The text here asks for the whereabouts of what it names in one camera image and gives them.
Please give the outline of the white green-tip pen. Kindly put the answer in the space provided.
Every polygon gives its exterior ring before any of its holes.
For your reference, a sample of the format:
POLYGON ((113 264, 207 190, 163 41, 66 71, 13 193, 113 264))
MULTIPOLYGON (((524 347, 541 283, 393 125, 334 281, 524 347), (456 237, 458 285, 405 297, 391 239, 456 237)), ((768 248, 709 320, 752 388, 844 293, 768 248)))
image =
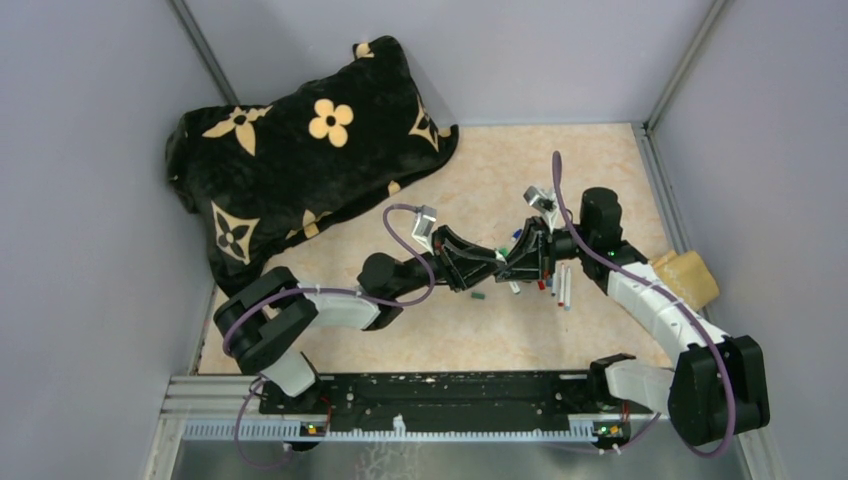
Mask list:
MULTIPOLYGON (((497 253, 497 250, 496 250, 496 258, 497 258, 498 260, 501 260, 501 261, 505 262, 505 261, 506 261, 506 258, 501 257, 501 256, 497 253)), ((515 282, 515 281, 509 281, 509 282, 507 283, 507 285, 509 286, 510 290, 512 291, 512 293, 513 293, 514 295, 519 295, 519 294, 521 293, 521 289, 520 289, 520 287, 519 287, 519 285, 518 285, 518 283, 517 283, 517 282, 515 282)))

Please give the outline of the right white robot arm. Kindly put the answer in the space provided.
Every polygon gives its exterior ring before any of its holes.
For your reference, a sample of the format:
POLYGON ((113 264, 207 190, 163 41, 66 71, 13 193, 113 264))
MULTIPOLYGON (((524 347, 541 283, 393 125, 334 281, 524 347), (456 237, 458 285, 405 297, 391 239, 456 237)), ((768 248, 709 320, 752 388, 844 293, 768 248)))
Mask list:
POLYGON ((669 417, 693 447, 769 425, 771 409, 764 354, 750 336, 733 337, 704 320, 673 293, 647 258, 623 238, 617 194, 586 190, 579 219, 556 224, 561 211, 551 190, 531 186, 528 219, 503 261, 499 282, 566 283, 563 261, 577 259, 583 273, 648 332, 673 366, 653 367, 620 354, 595 362, 586 385, 589 404, 612 412, 624 401, 669 417))

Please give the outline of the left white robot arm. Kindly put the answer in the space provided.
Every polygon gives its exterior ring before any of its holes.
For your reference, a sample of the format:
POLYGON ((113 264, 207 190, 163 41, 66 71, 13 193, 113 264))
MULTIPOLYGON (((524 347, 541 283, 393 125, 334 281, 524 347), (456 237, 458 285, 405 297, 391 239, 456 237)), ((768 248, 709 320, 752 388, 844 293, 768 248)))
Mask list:
POLYGON ((500 252, 469 244, 448 227, 431 235, 424 252, 408 251, 407 261, 370 255, 353 288, 304 283, 286 267, 272 269, 215 312, 224 353, 241 373, 280 388, 292 410, 308 413, 320 401, 319 375, 294 347, 308 329, 381 330, 436 287, 463 291, 507 266, 500 252))

